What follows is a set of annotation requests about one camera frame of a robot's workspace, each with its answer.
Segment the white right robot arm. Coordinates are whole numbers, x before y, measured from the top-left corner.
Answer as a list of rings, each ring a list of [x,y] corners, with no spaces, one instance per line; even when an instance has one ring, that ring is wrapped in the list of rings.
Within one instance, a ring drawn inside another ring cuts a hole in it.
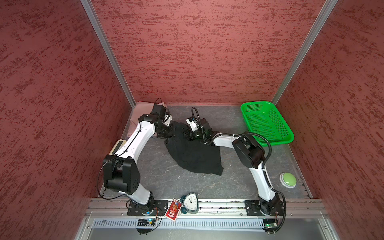
[[[214,132],[206,119],[197,120],[195,117],[190,117],[186,122],[190,127],[186,137],[190,140],[201,140],[211,147],[234,149],[240,162],[252,173],[258,189],[260,211],[266,216],[277,211],[281,200],[272,187],[266,170],[266,162],[272,154],[272,146],[266,138],[248,132],[242,134]]]

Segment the black shorts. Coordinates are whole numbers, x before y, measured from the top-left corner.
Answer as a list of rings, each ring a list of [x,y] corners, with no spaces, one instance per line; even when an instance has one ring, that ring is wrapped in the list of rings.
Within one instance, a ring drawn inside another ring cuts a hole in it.
[[[220,148],[205,145],[199,140],[188,141],[184,132],[189,129],[186,124],[173,122],[174,135],[165,140],[170,156],[189,172],[222,175],[224,168]]]

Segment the pink drawstring shorts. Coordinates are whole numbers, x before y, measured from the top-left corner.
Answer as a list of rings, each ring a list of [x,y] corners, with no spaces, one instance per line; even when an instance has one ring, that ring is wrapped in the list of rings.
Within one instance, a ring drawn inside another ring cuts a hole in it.
[[[146,102],[137,103],[137,105],[132,111],[127,138],[130,138],[131,135],[134,135],[140,127],[145,127],[144,124],[152,124],[156,133],[156,126],[161,125],[163,123],[161,123],[159,120],[156,120],[156,117],[151,115],[151,111],[153,109],[154,104]]]

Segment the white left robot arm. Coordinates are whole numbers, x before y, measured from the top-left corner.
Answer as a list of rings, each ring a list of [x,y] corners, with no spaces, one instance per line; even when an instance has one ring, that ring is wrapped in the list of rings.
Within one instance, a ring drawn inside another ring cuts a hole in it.
[[[103,160],[100,174],[103,175],[105,189],[119,193],[120,196],[127,196],[139,205],[152,207],[150,200],[153,194],[141,184],[137,161],[154,134],[172,133],[171,121],[172,115],[169,111],[161,115],[152,113],[139,117],[135,131],[122,148],[113,155],[107,155]]]

